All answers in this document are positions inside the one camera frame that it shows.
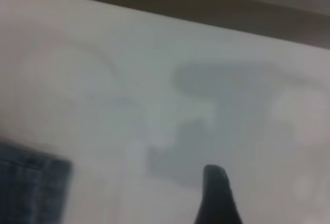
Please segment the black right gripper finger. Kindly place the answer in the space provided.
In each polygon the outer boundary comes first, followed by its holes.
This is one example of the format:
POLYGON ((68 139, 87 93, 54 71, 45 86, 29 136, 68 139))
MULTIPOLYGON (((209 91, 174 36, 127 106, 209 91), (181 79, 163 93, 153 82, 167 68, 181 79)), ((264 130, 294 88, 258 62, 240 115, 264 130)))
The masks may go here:
POLYGON ((195 224, 242 224, 226 171, 217 165, 203 170, 203 192, 195 224))

